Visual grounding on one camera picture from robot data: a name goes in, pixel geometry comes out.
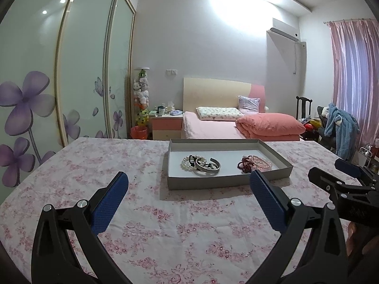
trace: bracelet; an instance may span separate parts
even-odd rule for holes
[[[207,164],[201,164],[198,159],[195,160],[195,165],[199,171],[206,172],[206,173],[217,173],[220,171],[221,164],[216,160],[211,158],[211,162],[213,163],[207,163]]]
[[[196,160],[199,161],[201,165],[204,165],[207,163],[207,160],[199,155],[189,155],[187,157],[184,157],[184,159],[181,162],[181,168],[186,171],[195,171],[196,170]]]
[[[269,171],[272,168],[272,164],[258,156],[250,155],[243,156],[242,161],[238,163],[237,167],[243,173],[248,174],[256,169],[259,169],[261,172]]]

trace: red trash bin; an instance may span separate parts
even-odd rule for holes
[[[147,127],[135,126],[130,130],[130,135],[133,139],[146,140],[147,139]]]

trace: floral bedsheet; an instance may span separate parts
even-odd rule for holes
[[[31,280],[33,239],[45,204],[71,207],[123,171],[128,192],[99,239],[133,283],[245,283],[279,233],[271,229],[248,186],[168,191],[168,144],[80,138],[35,170],[0,206],[0,240],[16,266]],[[357,183],[337,171],[337,156],[315,142],[268,145],[294,165],[290,178],[276,182],[290,198],[319,207],[329,201],[308,181],[314,166]],[[69,235],[83,269],[93,274],[75,234]],[[296,267],[308,236],[306,231],[287,273]]]

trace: drawer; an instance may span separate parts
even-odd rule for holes
[[[181,130],[181,124],[183,120],[181,118],[153,118],[153,131],[154,130]]]
[[[170,139],[180,139],[181,130],[153,130],[153,140],[169,141]]]

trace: pink drawer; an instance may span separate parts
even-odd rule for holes
[[[181,130],[181,118],[153,118],[153,130]]]

